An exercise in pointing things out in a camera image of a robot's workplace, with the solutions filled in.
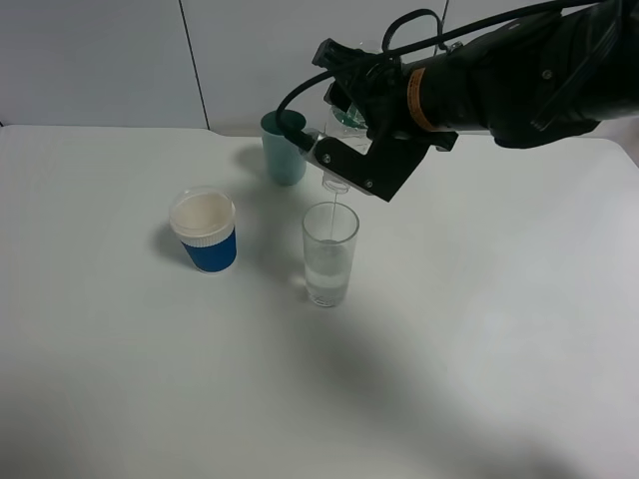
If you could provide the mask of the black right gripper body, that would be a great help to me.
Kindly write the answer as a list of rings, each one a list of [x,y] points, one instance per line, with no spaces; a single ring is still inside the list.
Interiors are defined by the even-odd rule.
[[[399,58],[352,67],[345,90],[367,126],[370,140],[390,137],[397,140],[425,140],[429,131],[417,124],[408,110],[408,80],[414,70],[429,64],[424,58],[403,63]]]

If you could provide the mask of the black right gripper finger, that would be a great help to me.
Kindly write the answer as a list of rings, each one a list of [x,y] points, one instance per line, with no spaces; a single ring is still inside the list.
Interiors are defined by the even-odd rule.
[[[322,41],[312,59],[312,64],[332,74],[355,71],[367,65],[369,54],[350,48],[328,38]]]
[[[421,128],[401,127],[393,131],[393,149],[398,153],[427,152],[430,148],[450,152],[458,134],[446,131],[425,131]]]

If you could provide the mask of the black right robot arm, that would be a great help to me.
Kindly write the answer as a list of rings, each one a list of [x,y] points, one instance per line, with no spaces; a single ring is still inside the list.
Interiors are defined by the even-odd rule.
[[[488,132],[530,149],[638,113],[638,4],[603,1],[512,21],[447,54],[385,60],[337,81],[371,139],[451,148]]]

